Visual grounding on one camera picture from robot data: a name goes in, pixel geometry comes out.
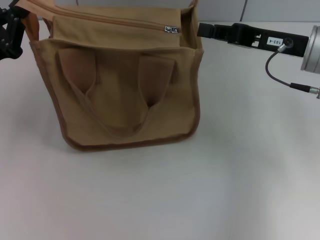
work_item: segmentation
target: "white table surface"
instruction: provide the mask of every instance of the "white table surface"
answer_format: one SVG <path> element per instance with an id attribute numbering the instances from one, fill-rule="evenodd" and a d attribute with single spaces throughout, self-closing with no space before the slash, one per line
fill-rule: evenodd
<path id="1" fill-rule="evenodd" d="M 306 36 L 314 25 L 249 24 Z M 81 153 L 61 136 L 25 36 L 24 54 L 0 62 L 0 239 L 319 240 L 320 101 L 270 79 L 271 52 L 203 47 L 194 137 Z M 278 55 L 270 70 L 319 87 L 301 63 Z"/>

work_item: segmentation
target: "bag pocket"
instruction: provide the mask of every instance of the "bag pocket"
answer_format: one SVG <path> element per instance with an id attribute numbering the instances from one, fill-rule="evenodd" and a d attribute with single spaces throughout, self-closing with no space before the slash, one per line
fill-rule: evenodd
<path id="1" fill-rule="evenodd" d="M 58 51 L 63 75 L 82 107 L 109 135 L 132 137 L 165 96 L 175 61 L 104 53 L 79 47 Z"/>

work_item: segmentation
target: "zipper pull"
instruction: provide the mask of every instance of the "zipper pull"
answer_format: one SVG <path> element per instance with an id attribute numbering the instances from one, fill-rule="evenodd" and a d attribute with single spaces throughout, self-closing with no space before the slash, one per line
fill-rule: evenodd
<path id="1" fill-rule="evenodd" d="M 165 26 L 164 31 L 171 34 L 178 34 L 178 28 L 175 26 Z"/>

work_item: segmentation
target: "brown bag trim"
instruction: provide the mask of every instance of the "brown bag trim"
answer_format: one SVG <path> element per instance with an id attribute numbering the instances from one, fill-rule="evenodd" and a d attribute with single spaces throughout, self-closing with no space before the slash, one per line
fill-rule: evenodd
<path id="1" fill-rule="evenodd" d="M 167 138 L 160 138 L 155 140 L 146 140 L 146 141 L 139 141 L 139 142 L 132 142 L 132 143 L 123 143 L 123 144 L 107 144 L 107 145 L 81 145 L 77 143 L 76 141 L 72 140 L 70 137 L 68 137 L 67 133 L 67 124 L 65 122 L 65 119 L 63 117 L 63 114 L 61 112 L 59 102 L 57 99 L 57 96 L 53 90 L 53 87 L 51 85 L 51 82 L 49 80 L 49 74 L 46 68 L 46 62 L 42 58 L 40 54 L 40 47 L 39 42 L 32 41 L 30 42 L 31 49 L 34 53 L 35 60 L 37 62 L 38 68 L 40 70 L 40 73 L 42 75 L 44 84 L 50 94 L 50 97 L 53 102 L 53 106 L 55 109 L 55 112 L 58 117 L 58 121 L 60 124 L 60 129 L 62 133 L 62 137 L 66 141 L 66 143 L 71 146 L 74 149 L 83 151 L 83 152 L 92 152 L 92 151 L 103 151 L 103 150 L 115 150 L 115 149 L 125 149 L 125 148 L 137 148 L 137 147 L 145 147 L 145 146 L 154 146 L 154 145 L 162 145 L 162 144 L 169 144 L 169 143 L 175 143 L 182 141 L 184 139 L 187 139 L 191 137 L 197 130 L 199 121 L 200 121 L 200 100 L 199 100 L 199 91 L 198 91 L 198 70 L 200 66 L 200 62 L 203 56 L 203 49 L 197 49 L 195 52 L 195 56 L 193 59 L 193 64 L 190 69 L 191 71 L 191 88 L 192 88 L 192 99 L 193 99 L 193 105 L 195 110 L 195 116 L 194 116 L 194 122 L 193 126 L 189 133 L 186 134 L 179 134 L 172 137 Z"/>

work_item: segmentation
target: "tan canvas bag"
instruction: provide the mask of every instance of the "tan canvas bag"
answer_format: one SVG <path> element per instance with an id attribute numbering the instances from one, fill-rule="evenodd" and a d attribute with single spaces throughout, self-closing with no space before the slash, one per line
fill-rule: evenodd
<path id="1" fill-rule="evenodd" d="M 36 63 L 62 135 L 96 151 L 184 140 L 200 119 L 203 55 L 189 8 L 60 7 L 20 0 Z M 39 40 L 43 17 L 50 31 Z"/>

